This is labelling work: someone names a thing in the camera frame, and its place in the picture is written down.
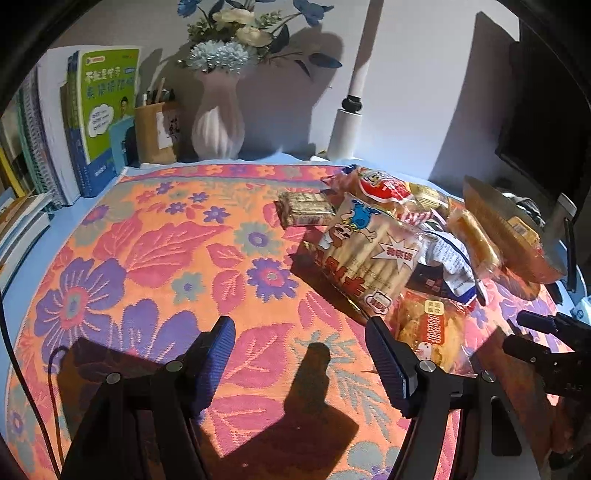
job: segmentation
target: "vase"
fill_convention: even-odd
[[[236,159],[244,143],[244,119],[236,95],[239,75],[214,70],[198,78],[203,99],[191,130],[193,148],[200,160]]]

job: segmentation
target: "orange tablecloth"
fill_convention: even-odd
[[[334,170],[168,168],[125,177],[98,202],[55,257],[17,341],[56,452],[67,453],[106,373],[150,371],[228,314],[236,322],[236,346],[200,423],[214,478],[387,477],[408,421],[371,373],[363,327],[317,286],[320,277],[298,254],[307,230],[282,230],[273,204],[285,189],[317,190],[318,180]],[[518,283],[503,282],[527,297]],[[508,363],[499,347],[511,333],[506,319],[521,309],[553,313],[554,305],[544,289],[522,300],[492,281],[486,288],[490,303],[466,322],[458,365],[480,348],[481,364],[504,382],[534,449],[542,451],[550,405],[533,387],[529,367]],[[555,351],[564,348],[534,337]],[[13,374],[5,411],[8,444],[22,467],[31,479],[53,478]],[[454,427],[457,421],[449,424],[439,479],[449,473]],[[157,468],[157,449],[147,445]]]

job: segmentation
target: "cracker package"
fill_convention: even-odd
[[[337,201],[348,192],[409,225],[429,220],[433,217],[433,209],[440,208],[444,217],[449,211],[445,195],[429,187],[400,180],[382,170],[350,166],[323,179],[323,182],[341,194],[340,198],[336,197]]]
[[[328,225],[335,216],[322,192],[284,192],[279,195],[280,219],[289,226]]]
[[[417,265],[423,237],[346,193],[315,247],[316,264],[366,317],[387,319]]]
[[[498,272],[503,264],[499,248],[472,213],[466,209],[452,211],[447,227],[466,246],[472,268],[480,280]]]
[[[452,300],[406,290],[398,306],[396,340],[410,345],[419,360],[449,372],[460,354],[467,315]]]

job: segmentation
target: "green book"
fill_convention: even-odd
[[[78,51],[71,59],[74,172],[82,195],[95,197],[116,174],[109,127],[134,115],[139,47]]]

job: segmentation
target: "cream flower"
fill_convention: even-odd
[[[242,25],[248,25],[254,21],[255,14],[243,8],[229,8],[214,13],[212,18],[216,23],[228,24],[236,22]]]
[[[273,36],[269,32],[263,32],[254,27],[242,27],[236,32],[238,40],[251,47],[266,47],[273,41]]]

